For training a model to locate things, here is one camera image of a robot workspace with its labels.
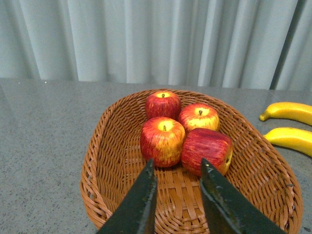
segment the gray countertop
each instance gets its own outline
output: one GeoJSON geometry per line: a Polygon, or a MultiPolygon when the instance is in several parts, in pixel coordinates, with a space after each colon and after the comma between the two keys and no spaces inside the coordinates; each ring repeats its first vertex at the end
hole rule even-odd
{"type": "MultiPolygon", "coordinates": [[[[258,120],[277,101],[312,105],[312,93],[151,84],[0,79],[0,233],[95,233],[79,191],[81,166],[105,109],[146,89],[192,90],[236,108],[260,133],[290,126],[286,119],[258,120]]],[[[301,186],[301,234],[312,229],[312,158],[278,148],[301,186]]]]}

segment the banana tip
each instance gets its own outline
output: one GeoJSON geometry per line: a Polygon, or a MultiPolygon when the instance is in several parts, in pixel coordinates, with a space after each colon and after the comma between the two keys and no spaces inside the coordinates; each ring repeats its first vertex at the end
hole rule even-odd
{"type": "Polygon", "coordinates": [[[266,112],[263,112],[260,116],[259,116],[259,119],[261,121],[266,121],[270,116],[266,113],[266,112]]]}

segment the fake apple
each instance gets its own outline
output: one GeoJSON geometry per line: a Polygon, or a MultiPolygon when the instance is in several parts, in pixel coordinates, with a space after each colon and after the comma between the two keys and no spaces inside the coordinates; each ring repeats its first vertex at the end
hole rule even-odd
{"type": "Polygon", "coordinates": [[[140,149],[148,161],[154,159],[156,167],[171,167],[181,160],[185,131],[183,126],[168,117],[154,117],[143,124],[140,149]]]}
{"type": "Polygon", "coordinates": [[[187,135],[182,149],[183,167],[201,176],[201,160],[206,158],[222,175],[229,169],[233,142],[225,134],[205,128],[195,128],[187,135]]]}
{"type": "Polygon", "coordinates": [[[186,134],[194,128],[207,128],[219,131],[220,120],[217,111],[205,103],[193,103],[182,109],[178,121],[186,134]]]}
{"type": "Polygon", "coordinates": [[[170,91],[158,91],[149,95],[145,101],[147,119],[163,116],[177,120],[181,111],[180,97],[170,91]]]}

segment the curtain fold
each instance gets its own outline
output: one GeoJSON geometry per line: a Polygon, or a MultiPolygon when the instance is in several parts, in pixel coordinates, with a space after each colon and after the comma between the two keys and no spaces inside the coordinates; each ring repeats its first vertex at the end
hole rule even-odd
{"type": "Polygon", "coordinates": [[[311,0],[0,0],[0,77],[312,91],[311,25],[311,0]]]}

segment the basket rim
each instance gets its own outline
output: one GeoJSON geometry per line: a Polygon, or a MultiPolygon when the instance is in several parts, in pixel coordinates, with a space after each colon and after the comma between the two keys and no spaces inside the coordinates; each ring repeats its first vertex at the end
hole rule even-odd
{"type": "MultiPolygon", "coordinates": [[[[105,111],[102,113],[102,115],[99,118],[99,121],[97,122],[97,125],[93,131],[92,137],[89,141],[89,145],[87,148],[87,152],[85,154],[84,160],[83,160],[83,164],[87,164],[89,171],[92,168],[96,168],[97,166],[97,160],[95,160],[98,156],[98,146],[100,143],[100,140],[103,137],[103,131],[104,131],[104,127],[102,127],[102,129],[99,128],[99,123],[104,123],[103,126],[106,126],[106,123],[109,121],[109,119],[111,118],[112,114],[114,113],[114,110],[121,105],[122,103],[124,103],[126,101],[126,99],[131,98],[131,97],[135,97],[141,93],[147,92],[147,93],[154,93],[154,92],[158,92],[158,91],[170,91],[170,92],[174,92],[174,93],[189,93],[192,95],[196,95],[196,96],[204,96],[204,97],[208,97],[209,99],[213,99],[215,101],[217,101],[220,104],[223,104],[225,106],[227,106],[229,109],[231,109],[231,111],[233,111],[236,115],[238,115],[240,118],[242,118],[245,121],[245,124],[250,127],[250,129],[257,134],[257,136],[260,138],[260,140],[264,141],[266,143],[266,146],[268,147],[268,149],[276,156],[277,160],[283,164],[283,168],[285,169],[285,173],[287,175],[287,177],[291,180],[292,184],[294,186],[290,186],[289,189],[292,190],[292,193],[296,193],[297,196],[297,202],[296,202],[296,209],[290,211],[290,214],[293,215],[293,213],[295,212],[296,214],[296,221],[297,221],[297,228],[296,230],[293,230],[295,233],[297,233],[300,229],[301,226],[301,221],[302,221],[302,215],[303,215],[303,199],[302,199],[302,194],[301,194],[301,189],[300,189],[300,184],[297,181],[297,178],[293,172],[293,170],[291,169],[290,165],[287,163],[287,161],[282,157],[282,155],[278,152],[278,150],[272,146],[272,144],[266,140],[263,135],[234,107],[230,106],[229,104],[227,104],[226,102],[212,97],[210,95],[207,94],[203,94],[200,92],[196,92],[196,91],[190,91],[190,90],[180,90],[180,89],[171,89],[171,88],[159,88],[159,89],[146,89],[146,90],[141,90],[132,94],[129,94],[127,96],[121,97],[120,99],[118,99],[116,102],[114,102],[112,105],[110,105],[109,107],[107,107],[105,109],[105,111]],[[89,152],[93,152],[94,157],[91,160],[87,160],[87,156],[89,155],[89,152]]],[[[89,218],[91,219],[91,221],[96,225],[96,227],[99,229],[106,221],[101,219],[100,217],[97,216],[97,213],[93,210],[89,209],[89,206],[87,205],[87,203],[91,204],[90,206],[94,209],[95,208],[95,201],[94,199],[90,198],[91,196],[94,198],[95,196],[96,198],[96,203],[97,203],[97,209],[100,213],[103,213],[104,216],[107,217],[107,219],[109,219],[109,217],[112,215],[112,211],[110,211],[108,209],[108,207],[106,206],[104,200],[102,199],[102,196],[99,193],[99,187],[97,185],[97,180],[96,178],[93,178],[92,175],[96,175],[96,172],[94,170],[88,172],[89,176],[87,176],[86,174],[84,174],[84,170],[82,168],[81,170],[81,178],[80,178],[80,183],[79,183],[79,188],[80,188],[80,193],[81,193],[81,197],[84,203],[84,206],[86,208],[86,212],[87,215],[89,216],[89,218]],[[92,184],[93,187],[96,188],[96,190],[94,192],[94,194],[90,193],[90,190],[88,189],[88,184],[92,184]]]]}

